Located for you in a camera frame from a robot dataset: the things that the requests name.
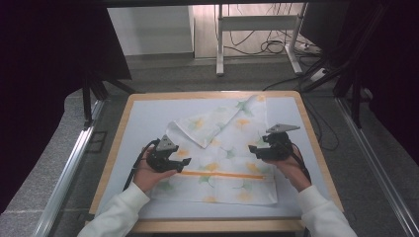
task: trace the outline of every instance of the wooden table frame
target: wooden table frame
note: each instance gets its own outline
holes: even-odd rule
[[[100,200],[105,192],[112,170],[117,160],[118,151],[129,119],[129,114],[135,101],[149,100],[181,100],[181,99],[237,99],[249,98],[252,95],[263,95],[266,97],[293,97],[298,106],[299,113],[306,128],[311,147],[314,151],[320,172],[332,200],[343,210],[342,203],[336,192],[320,146],[317,142],[314,130],[305,110],[302,98],[295,91],[269,91],[269,92],[182,92],[182,93],[150,93],[134,94],[129,96],[126,108],[121,118],[117,134],[111,147],[107,163],[105,165],[101,181],[96,190],[90,213],[96,213]],[[301,231],[304,224],[300,219],[289,218],[267,218],[257,220],[138,220],[132,232],[141,233],[170,233],[170,232],[294,232]]]

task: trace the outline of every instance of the white wall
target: white wall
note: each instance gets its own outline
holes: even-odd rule
[[[108,9],[124,55],[193,52],[192,7]]]

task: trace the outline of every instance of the hand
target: hand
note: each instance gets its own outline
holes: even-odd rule
[[[143,191],[151,190],[160,180],[173,176],[177,173],[176,170],[166,171],[164,173],[157,173],[147,164],[145,160],[153,148],[148,148],[142,160],[139,162],[138,168],[133,176],[132,181]]]
[[[298,148],[293,145],[293,153],[302,160],[301,153]],[[311,182],[302,172],[298,163],[292,156],[289,156],[286,160],[263,160],[268,164],[275,165],[291,182],[297,191],[301,192],[311,186]]]

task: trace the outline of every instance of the white sleeve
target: white sleeve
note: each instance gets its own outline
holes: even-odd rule
[[[139,210],[149,201],[150,198],[131,182],[125,191],[112,197],[78,236],[126,236],[138,220]]]
[[[301,191],[297,200],[302,210],[302,221],[311,236],[357,236],[340,209],[324,198],[316,186]]]

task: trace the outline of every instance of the patterned fabric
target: patterned fabric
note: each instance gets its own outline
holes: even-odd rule
[[[161,181],[153,198],[272,204],[277,202],[274,167],[256,159],[248,145],[268,146],[266,98],[253,96],[235,107],[219,107],[168,124],[179,149],[171,160],[192,158],[184,171]]]

